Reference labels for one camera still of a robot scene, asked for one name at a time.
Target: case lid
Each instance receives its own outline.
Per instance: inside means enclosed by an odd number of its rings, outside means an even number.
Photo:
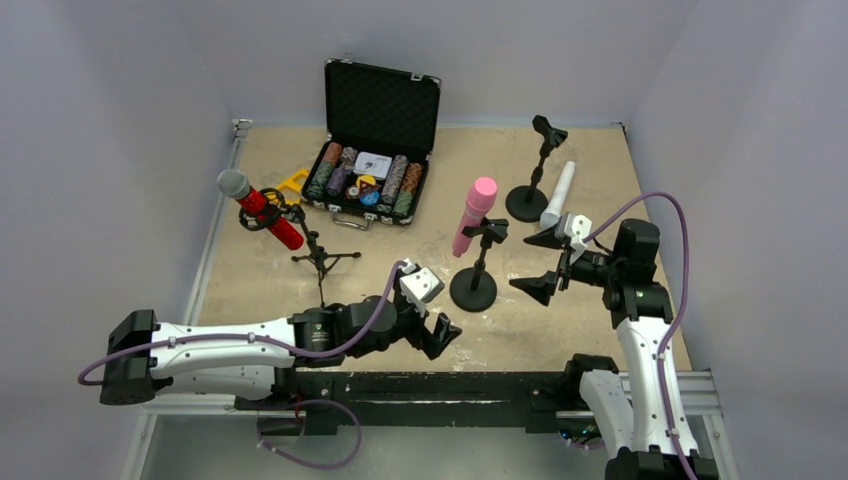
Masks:
[[[427,75],[328,60],[327,129],[429,153],[436,139],[441,80]]]

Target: metal bracket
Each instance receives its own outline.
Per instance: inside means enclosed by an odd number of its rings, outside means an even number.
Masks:
[[[247,118],[233,119],[233,138],[247,138],[247,131],[253,127],[253,120]]]
[[[143,478],[144,465],[150,452],[150,443],[156,430],[156,415],[142,413],[136,421],[135,431],[130,437],[130,446],[124,468],[119,477],[121,480],[140,480]]]
[[[709,436],[713,458],[718,466],[719,478],[721,480],[739,480],[741,478],[739,467],[736,465],[733,450],[730,448],[730,442],[727,440],[727,430],[724,428],[724,421],[721,415],[704,416],[704,427]]]

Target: wooden table surface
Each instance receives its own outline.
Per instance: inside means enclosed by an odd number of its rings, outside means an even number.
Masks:
[[[565,209],[587,215],[598,226],[640,193],[627,144],[619,128],[568,131],[568,140],[545,163],[540,189],[549,195],[565,162],[573,160],[577,168]],[[299,169],[310,168],[325,137],[321,128],[253,128],[239,168],[256,188],[276,186]],[[308,225],[320,232],[319,244],[329,253],[358,250],[363,254],[357,260],[341,260],[324,281],[328,303],[355,303],[379,295],[395,260],[409,257],[430,267],[446,284],[430,304],[428,326],[432,328],[438,312],[445,312],[464,330],[432,362],[402,340],[386,352],[347,359],[335,369],[561,370],[574,353],[609,355],[626,369],[599,287],[572,282],[568,290],[556,293],[549,307],[543,307],[508,284],[511,278],[544,274],[559,257],[554,250],[524,244],[524,237],[539,231],[538,224],[518,222],[504,207],[510,189],[529,183],[540,145],[541,137],[530,128],[439,129],[430,176],[415,221],[407,228],[377,223],[361,232],[334,225],[326,211],[306,208]],[[509,237],[486,257],[487,270],[498,285],[497,301],[485,312],[466,313],[453,304],[447,285],[456,272],[473,264],[479,241],[460,259],[452,255],[451,242],[465,208],[465,194],[481,176],[498,182],[498,202],[489,218],[509,219]],[[294,264],[293,252],[267,232],[242,229],[235,202],[227,202],[224,216],[199,325],[260,322],[319,305],[317,275],[311,265]],[[641,204],[627,217],[648,218]],[[599,240],[611,247],[617,229],[611,226]],[[297,254],[305,253],[304,245]],[[657,277],[667,286],[661,265]],[[678,370],[690,370],[679,333],[674,346]]]

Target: case handle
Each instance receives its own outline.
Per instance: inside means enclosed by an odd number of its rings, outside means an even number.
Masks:
[[[351,222],[351,221],[347,221],[347,220],[339,220],[339,213],[341,213],[341,212],[339,212],[338,210],[333,210],[333,223],[335,223],[336,225],[341,225],[343,227],[355,228],[357,230],[362,230],[363,232],[368,230],[369,228],[371,228],[371,221],[376,218],[375,215],[371,215],[371,214],[366,213],[365,214],[365,225],[362,225],[360,223]]]

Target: microphone stand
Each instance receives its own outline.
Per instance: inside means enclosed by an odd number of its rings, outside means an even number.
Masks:
[[[473,268],[460,270],[451,280],[450,294],[453,303],[466,312],[482,312],[491,307],[498,297],[498,286],[486,271],[486,252],[492,243],[503,243],[509,222],[505,219],[489,220],[483,217],[479,227],[465,227],[462,234],[473,238],[481,235],[480,257]]]
[[[321,308],[324,308],[326,306],[324,303],[324,278],[340,259],[359,258],[362,253],[327,253],[324,247],[318,245],[318,232],[309,230],[309,227],[306,226],[306,212],[303,211],[303,208],[300,205],[286,205],[283,208],[286,210],[286,217],[289,221],[300,225],[300,229],[303,230],[303,238],[306,239],[306,246],[309,248],[309,255],[293,256],[292,261],[308,260],[315,266],[315,270],[318,271],[318,292],[321,294]],[[327,260],[333,260],[333,262],[327,265]]]
[[[539,217],[548,206],[548,197],[536,188],[545,173],[544,165],[551,152],[562,145],[568,132],[551,126],[548,119],[536,115],[533,118],[533,129],[542,135],[542,148],[539,150],[539,164],[530,176],[530,185],[513,188],[506,196],[506,210],[519,222],[531,223],[539,221]]]

